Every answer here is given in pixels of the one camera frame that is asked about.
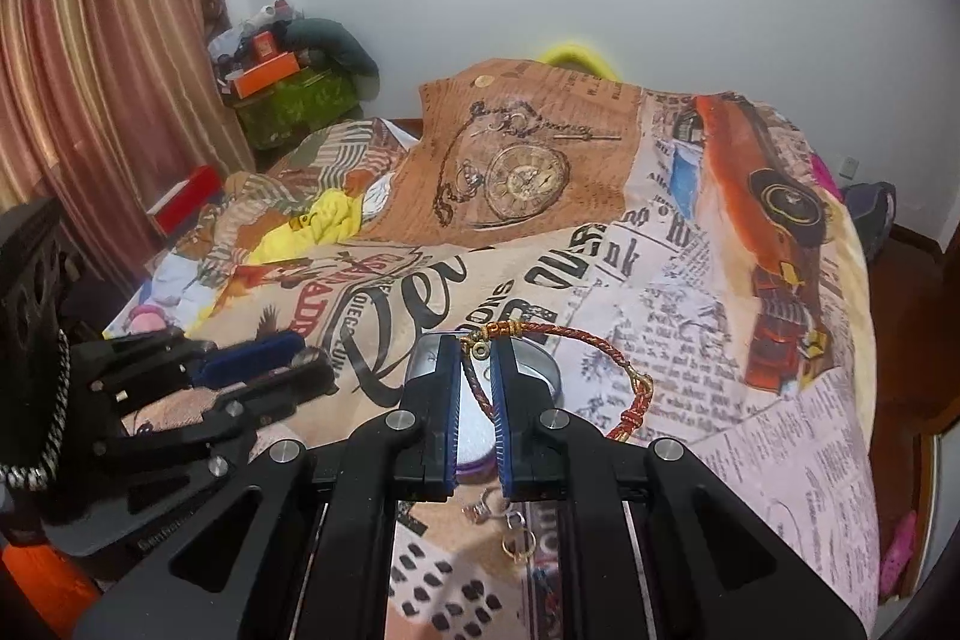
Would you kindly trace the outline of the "white wall socket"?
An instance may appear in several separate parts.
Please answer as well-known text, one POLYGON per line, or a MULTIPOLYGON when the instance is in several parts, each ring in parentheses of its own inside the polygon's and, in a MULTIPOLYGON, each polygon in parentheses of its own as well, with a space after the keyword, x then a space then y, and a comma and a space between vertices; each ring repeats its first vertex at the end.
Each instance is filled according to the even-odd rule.
POLYGON ((846 181, 852 181, 857 174, 857 168, 859 167, 859 161, 854 158, 844 158, 839 164, 838 175, 841 179, 846 179, 846 181))

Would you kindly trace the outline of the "newspaper print bed blanket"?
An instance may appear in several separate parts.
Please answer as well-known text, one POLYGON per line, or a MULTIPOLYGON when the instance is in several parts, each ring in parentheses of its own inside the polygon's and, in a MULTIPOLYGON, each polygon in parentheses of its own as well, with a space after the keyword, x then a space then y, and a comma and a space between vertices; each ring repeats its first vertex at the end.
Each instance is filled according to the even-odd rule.
MULTIPOLYGON (((853 221, 805 136, 737 92, 652 91, 532 60, 423 86, 409 151, 377 122, 320 136, 306 169, 241 175, 155 273, 199 291, 190 335, 295 331, 330 395, 268 425, 304 448, 400 404, 415 343, 517 336, 560 370, 556 403, 635 447, 675 438, 871 630, 878 528, 867 435, 874 328, 853 221), (248 265, 329 188, 358 234, 248 265)), ((560 509, 496 468, 395 515, 379 638, 566 638, 560 509)))

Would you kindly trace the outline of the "striped red gold curtain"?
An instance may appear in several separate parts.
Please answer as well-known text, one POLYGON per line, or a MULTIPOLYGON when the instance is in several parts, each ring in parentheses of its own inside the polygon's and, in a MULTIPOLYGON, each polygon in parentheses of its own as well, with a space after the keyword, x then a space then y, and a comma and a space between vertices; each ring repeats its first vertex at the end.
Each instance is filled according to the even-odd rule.
POLYGON ((53 197, 128 289, 160 248, 146 214, 200 166, 252 169, 206 44, 224 0, 2 0, 2 203, 53 197))

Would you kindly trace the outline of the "pink plush toy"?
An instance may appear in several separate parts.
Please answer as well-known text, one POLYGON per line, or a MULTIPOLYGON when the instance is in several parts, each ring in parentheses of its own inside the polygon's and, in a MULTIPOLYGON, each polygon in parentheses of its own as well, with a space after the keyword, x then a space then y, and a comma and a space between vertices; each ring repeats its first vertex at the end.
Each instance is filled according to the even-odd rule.
POLYGON ((163 307, 156 304, 135 305, 128 310, 125 319, 126 335, 143 335, 171 328, 178 328, 178 322, 163 307))

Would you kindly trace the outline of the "yellow cloth on bed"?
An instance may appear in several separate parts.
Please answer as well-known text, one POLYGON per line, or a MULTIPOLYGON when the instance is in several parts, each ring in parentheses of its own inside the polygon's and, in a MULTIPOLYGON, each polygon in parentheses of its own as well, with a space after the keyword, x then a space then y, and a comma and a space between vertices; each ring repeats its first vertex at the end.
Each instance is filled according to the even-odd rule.
POLYGON ((320 193, 304 213, 267 232, 245 263, 270 265, 301 259, 311 248, 331 245, 356 236, 361 227, 363 198, 329 188, 320 193))

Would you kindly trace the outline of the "dark green stuffed bag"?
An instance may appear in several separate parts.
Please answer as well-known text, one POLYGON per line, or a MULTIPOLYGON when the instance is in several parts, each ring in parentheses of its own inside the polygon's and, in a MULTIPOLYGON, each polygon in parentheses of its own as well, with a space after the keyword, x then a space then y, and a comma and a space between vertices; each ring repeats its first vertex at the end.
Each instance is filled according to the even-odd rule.
POLYGON ((353 34, 327 18, 298 18, 286 26, 283 44, 290 50, 320 50, 325 57, 359 76, 377 76, 379 67, 353 34))

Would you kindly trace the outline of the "green covered side table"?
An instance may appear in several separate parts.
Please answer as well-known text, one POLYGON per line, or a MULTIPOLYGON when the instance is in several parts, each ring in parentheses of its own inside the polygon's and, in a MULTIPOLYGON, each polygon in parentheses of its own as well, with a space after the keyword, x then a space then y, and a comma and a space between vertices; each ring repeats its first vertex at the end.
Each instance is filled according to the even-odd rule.
POLYGON ((303 68, 245 99, 233 109, 254 151, 268 151, 335 124, 359 106, 352 77, 340 68, 303 68))

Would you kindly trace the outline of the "red and white box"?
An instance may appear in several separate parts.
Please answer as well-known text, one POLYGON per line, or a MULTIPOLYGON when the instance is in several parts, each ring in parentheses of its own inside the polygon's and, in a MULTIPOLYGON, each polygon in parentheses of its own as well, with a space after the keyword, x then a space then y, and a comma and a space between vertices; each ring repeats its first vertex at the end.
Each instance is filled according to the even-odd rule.
POLYGON ((223 184, 212 166, 200 166, 146 211, 148 218, 164 237, 174 237, 189 229, 200 210, 223 198, 223 184))

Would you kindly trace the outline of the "orange box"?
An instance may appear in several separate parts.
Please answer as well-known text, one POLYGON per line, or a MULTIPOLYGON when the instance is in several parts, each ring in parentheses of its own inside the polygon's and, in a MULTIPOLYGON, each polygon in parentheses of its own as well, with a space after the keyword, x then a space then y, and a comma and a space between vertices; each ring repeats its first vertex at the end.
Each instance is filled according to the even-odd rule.
POLYGON ((249 70, 241 71, 233 80, 233 94, 238 99, 247 99, 252 94, 270 88, 278 81, 286 80, 301 70, 296 55, 283 52, 275 57, 263 60, 249 70))

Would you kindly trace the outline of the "pink slipper on floor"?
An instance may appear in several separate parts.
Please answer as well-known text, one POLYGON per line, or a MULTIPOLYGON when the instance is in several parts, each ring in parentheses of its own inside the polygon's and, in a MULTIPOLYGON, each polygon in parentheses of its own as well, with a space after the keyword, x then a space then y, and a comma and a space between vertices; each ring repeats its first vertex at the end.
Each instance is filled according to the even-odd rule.
POLYGON ((878 598, 889 599, 896 590, 896 583, 907 570, 916 544, 916 512, 910 510, 896 523, 890 546, 880 560, 878 574, 878 598))

